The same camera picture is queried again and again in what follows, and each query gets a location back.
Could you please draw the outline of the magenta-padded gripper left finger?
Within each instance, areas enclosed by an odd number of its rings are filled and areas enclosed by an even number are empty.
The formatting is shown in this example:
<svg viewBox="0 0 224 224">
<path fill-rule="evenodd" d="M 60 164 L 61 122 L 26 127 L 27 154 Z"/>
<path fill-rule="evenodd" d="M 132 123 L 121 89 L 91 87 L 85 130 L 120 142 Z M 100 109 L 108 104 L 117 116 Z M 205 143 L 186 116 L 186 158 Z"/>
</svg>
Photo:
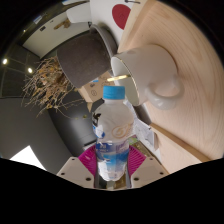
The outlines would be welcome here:
<svg viewBox="0 0 224 224">
<path fill-rule="evenodd" d="M 95 146 L 86 149 L 79 157 L 70 157 L 57 175 L 84 188 L 98 185 Z"/>
</svg>

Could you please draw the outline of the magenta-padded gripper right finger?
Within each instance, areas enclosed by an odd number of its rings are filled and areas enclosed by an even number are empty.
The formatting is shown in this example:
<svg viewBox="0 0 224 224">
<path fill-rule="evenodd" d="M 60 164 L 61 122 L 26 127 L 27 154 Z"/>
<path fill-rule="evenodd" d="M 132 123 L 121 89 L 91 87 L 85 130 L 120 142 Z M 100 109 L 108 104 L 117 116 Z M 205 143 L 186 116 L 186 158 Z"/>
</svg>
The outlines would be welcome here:
<svg viewBox="0 0 224 224">
<path fill-rule="evenodd" d="M 167 175 L 168 172 L 155 157 L 147 157 L 135 147 L 129 147 L 126 175 L 128 188 L 140 188 Z"/>
</svg>

